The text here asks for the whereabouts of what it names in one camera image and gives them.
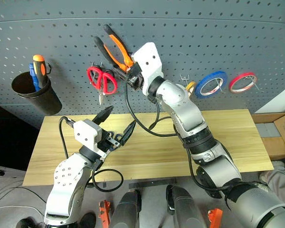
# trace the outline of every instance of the pegboard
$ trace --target pegboard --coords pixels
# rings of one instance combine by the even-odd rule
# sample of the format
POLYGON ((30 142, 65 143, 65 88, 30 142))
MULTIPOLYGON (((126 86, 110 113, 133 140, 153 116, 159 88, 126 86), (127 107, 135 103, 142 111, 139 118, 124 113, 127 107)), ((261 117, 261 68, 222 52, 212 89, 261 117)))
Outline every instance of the pegboard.
MULTIPOLYGON (((134 52, 154 42, 166 79, 186 85, 182 76, 200 81, 223 70, 229 82, 253 71, 258 87, 241 94, 224 93, 195 99, 201 110, 248 108, 252 113, 285 89, 285 0, 103 0, 0 1, 0 105, 40 127, 43 114, 11 89, 18 74, 28 71, 34 54, 52 65, 49 75, 63 108, 59 115, 96 114, 114 105, 113 113, 128 113, 123 83, 118 93, 104 97, 90 86, 86 69, 110 64, 94 45, 99 36, 121 57, 103 31, 109 24, 134 52)), ((129 92, 135 112, 155 112, 141 91, 129 92)))

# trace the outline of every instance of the wooden board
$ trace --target wooden board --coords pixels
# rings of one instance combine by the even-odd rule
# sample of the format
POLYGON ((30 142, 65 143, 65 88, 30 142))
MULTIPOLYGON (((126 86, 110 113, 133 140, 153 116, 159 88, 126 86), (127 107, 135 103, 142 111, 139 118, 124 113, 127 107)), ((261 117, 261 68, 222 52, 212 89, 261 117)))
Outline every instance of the wooden board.
POLYGON ((285 142, 282 137, 261 138, 271 160, 285 158, 285 142))
MULTIPOLYGON (((229 150, 240 172, 273 169, 266 149, 247 109, 203 111, 205 120, 214 137, 229 150)), ((149 126, 155 113, 137 114, 149 126)), ((94 115, 68 116, 75 121, 92 119, 94 115)), ((60 116, 46 116, 28 166, 23 185, 53 184, 56 166, 65 159, 58 131, 60 116)), ((107 131, 122 133, 132 121, 130 114, 112 114, 101 124, 107 131)), ((74 131, 63 124, 63 133, 69 155, 78 152, 81 144, 74 139, 74 131)), ((172 133, 171 119, 157 124, 153 129, 158 133, 172 133)), ((136 126, 127 144, 112 152, 102 166, 119 170, 125 180, 159 177, 188 176, 188 160, 184 148, 177 137, 157 137, 136 126)), ((119 178, 110 173, 101 173, 96 180, 113 181, 119 178)))
POLYGON ((255 124, 265 124, 265 123, 272 123, 273 121, 277 120, 284 116, 285 113, 265 113, 265 114, 252 114, 252 119, 255 124))

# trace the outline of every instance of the red scissors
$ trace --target red scissors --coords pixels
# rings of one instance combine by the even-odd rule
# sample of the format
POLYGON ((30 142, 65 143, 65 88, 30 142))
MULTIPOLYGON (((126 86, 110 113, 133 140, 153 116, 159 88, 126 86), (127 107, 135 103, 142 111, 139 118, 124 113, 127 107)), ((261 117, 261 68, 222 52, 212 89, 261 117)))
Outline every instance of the red scissors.
POLYGON ((117 91, 117 81, 113 77, 113 72, 111 70, 102 71, 97 66, 91 66, 86 70, 87 77, 89 78, 92 86, 101 91, 103 89, 103 93, 105 95, 114 94, 117 91), (108 91, 108 79, 113 83, 113 90, 108 91))

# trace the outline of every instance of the orange pliers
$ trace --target orange pliers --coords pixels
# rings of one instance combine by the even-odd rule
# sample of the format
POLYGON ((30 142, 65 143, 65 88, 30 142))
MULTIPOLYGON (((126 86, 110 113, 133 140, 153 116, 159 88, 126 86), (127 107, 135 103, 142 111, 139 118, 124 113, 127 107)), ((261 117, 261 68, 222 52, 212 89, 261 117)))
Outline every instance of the orange pliers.
POLYGON ((94 42, 98 46, 99 50, 103 53, 104 57, 113 64, 114 67, 118 67, 122 69, 124 72, 127 72, 129 68, 133 66, 133 61, 131 57, 129 56, 129 53, 123 44, 123 42, 120 40, 120 38, 117 36, 117 34, 111 29, 110 26, 107 24, 104 25, 104 30, 109 35, 109 37, 114 41, 114 43, 118 46, 119 50, 121 51, 123 55, 124 64, 117 61, 117 59, 111 54, 108 47, 102 42, 102 40, 99 37, 94 37, 94 42))

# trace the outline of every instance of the tape roll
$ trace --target tape roll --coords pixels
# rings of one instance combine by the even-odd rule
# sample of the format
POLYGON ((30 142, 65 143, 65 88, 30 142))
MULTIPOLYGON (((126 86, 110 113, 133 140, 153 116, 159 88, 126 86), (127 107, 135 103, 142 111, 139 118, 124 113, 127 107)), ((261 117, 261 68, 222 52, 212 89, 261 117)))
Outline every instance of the tape roll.
POLYGON ((196 86, 195 88, 195 95, 197 98, 208 98, 213 96, 214 94, 217 94, 219 92, 219 88, 224 88, 227 84, 227 74, 224 71, 217 71, 214 72, 210 75, 207 75, 204 77, 196 86), (204 86, 209 83, 210 81, 217 80, 218 81, 218 86, 212 89, 209 92, 203 93, 202 89, 204 86))
POLYGON ((234 94, 239 94, 239 93, 242 93, 246 90, 249 90, 251 89, 255 83, 257 82, 257 76, 255 76, 255 74, 253 72, 246 72, 246 73, 243 73, 243 74, 240 74, 238 75, 237 77, 235 77, 229 84, 229 89, 232 93, 234 94), (233 89, 233 86, 236 82, 238 82, 239 80, 241 80, 242 78, 250 78, 252 79, 251 83, 241 89, 233 89))

